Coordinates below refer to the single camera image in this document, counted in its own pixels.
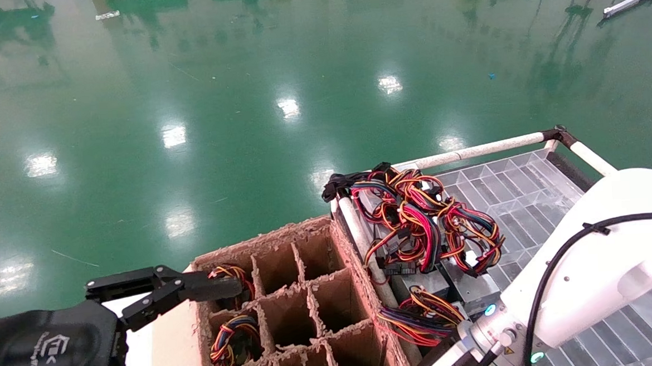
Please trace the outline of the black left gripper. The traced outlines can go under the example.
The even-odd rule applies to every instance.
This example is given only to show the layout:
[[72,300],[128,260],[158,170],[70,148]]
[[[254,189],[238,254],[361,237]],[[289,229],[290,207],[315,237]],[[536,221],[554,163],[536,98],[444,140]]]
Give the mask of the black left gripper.
[[0,318],[0,366],[125,366],[126,326],[98,302]]

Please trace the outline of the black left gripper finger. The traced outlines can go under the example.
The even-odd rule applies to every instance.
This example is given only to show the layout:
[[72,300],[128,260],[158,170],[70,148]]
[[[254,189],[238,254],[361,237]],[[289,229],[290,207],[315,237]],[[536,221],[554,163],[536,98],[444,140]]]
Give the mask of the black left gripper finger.
[[230,299],[241,294],[242,287],[234,277],[210,279],[203,271],[178,272],[158,265],[90,280],[85,298],[104,304],[144,294],[122,311],[121,321],[135,332],[184,301]]

